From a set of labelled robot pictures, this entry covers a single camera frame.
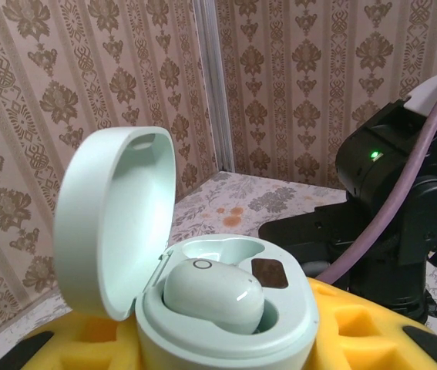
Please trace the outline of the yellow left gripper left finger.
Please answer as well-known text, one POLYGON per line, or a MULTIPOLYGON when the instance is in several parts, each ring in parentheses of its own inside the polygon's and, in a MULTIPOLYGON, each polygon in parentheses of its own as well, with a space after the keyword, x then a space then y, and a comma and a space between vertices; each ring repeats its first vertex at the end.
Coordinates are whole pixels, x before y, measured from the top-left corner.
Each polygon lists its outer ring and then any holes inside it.
POLYGON ((27 315, 0 333, 0 369, 142 369, 136 320, 27 315))

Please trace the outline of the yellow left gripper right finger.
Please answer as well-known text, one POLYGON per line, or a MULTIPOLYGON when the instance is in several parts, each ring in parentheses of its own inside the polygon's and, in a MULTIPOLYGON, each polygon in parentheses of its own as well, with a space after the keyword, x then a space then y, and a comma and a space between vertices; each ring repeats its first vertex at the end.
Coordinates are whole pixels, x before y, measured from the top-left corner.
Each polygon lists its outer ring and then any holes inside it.
POLYGON ((437 369, 437 334, 410 318, 313 278, 320 322, 306 362, 317 370, 437 369))

